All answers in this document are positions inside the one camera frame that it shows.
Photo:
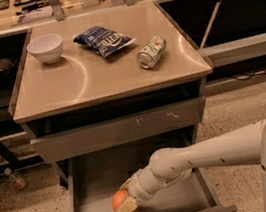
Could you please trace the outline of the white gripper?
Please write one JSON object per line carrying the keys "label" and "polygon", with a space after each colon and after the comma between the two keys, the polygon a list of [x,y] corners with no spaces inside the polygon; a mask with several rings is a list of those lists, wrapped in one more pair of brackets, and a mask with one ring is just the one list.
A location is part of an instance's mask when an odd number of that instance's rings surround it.
{"label": "white gripper", "polygon": [[138,208],[138,203],[149,201],[158,191],[185,180],[191,173],[191,169],[184,170],[168,178],[155,175],[148,166],[139,169],[120,186],[119,189],[127,190],[130,197],[125,196],[119,202],[115,201],[114,212],[133,212]]}

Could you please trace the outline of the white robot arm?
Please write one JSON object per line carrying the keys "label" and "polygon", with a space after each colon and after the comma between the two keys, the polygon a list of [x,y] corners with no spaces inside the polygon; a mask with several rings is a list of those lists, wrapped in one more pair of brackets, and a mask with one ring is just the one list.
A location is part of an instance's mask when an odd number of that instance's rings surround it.
{"label": "white robot arm", "polygon": [[149,164],[120,186],[112,198],[114,212],[133,212],[158,191],[187,178],[198,167],[259,163],[266,212],[266,119],[182,148],[152,153]]}

